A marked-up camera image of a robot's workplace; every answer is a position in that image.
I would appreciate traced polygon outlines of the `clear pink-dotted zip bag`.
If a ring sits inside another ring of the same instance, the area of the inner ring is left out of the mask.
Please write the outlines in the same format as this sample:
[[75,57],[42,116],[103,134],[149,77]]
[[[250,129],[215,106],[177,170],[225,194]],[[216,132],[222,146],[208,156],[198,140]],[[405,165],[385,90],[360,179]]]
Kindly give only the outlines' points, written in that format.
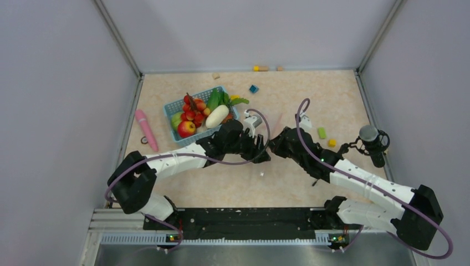
[[[267,119],[267,122],[268,122],[268,127],[269,127],[269,131],[270,131],[270,139],[273,139],[280,132],[280,124],[282,122],[283,114],[282,114],[281,111],[276,111],[274,109],[266,109],[266,110],[263,111],[263,114],[264,114],[264,116],[265,116],[265,118]],[[260,166],[260,170],[259,170],[260,171],[260,173],[259,173],[260,177],[266,177],[267,176],[267,172],[269,170],[270,163],[272,161],[273,161],[273,159],[259,165]]]

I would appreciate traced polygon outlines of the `red cherry bunch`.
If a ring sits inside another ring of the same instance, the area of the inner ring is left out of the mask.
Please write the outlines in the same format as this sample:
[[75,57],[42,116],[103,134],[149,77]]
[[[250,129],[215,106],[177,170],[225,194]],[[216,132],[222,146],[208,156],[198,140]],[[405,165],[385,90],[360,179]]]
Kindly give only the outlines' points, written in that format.
[[208,105],[202,99],[195,98],[188,93],[183,97],[183,102],[181,121],[189,121],[194,123],[197,128],[201,127],[211,114]]

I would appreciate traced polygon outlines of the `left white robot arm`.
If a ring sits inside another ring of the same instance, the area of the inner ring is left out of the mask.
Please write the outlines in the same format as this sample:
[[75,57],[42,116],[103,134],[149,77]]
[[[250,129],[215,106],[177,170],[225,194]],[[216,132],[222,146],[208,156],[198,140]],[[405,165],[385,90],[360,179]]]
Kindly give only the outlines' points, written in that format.
[[230,120],[211,136],[183,148],[154,156],[129,153],[107,181],[108,191],[126,214],[140,212],[156,218],[164,229],[177,224],[176,207],[154,192],[157,181],[181,172],[223,164],[226,154],[240,155],[243,163],[270,161],[263,135],[251,136],[241,122]]

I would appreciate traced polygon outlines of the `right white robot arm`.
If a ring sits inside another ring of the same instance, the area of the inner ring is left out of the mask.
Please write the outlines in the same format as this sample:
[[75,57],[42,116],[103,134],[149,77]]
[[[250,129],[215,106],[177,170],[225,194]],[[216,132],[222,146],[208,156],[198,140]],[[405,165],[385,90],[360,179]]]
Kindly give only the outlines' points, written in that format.
[[385,230],[417,250],[428,250],[443,213],[435,192],[412,188],[367,172],[342,154],[324,149],[303,129],[284,130],[269,142],[271,152],[295,161],[311,177],[354,191],[370,203],[336,196],[327,201],[325,221],[331,228],[362,224]]

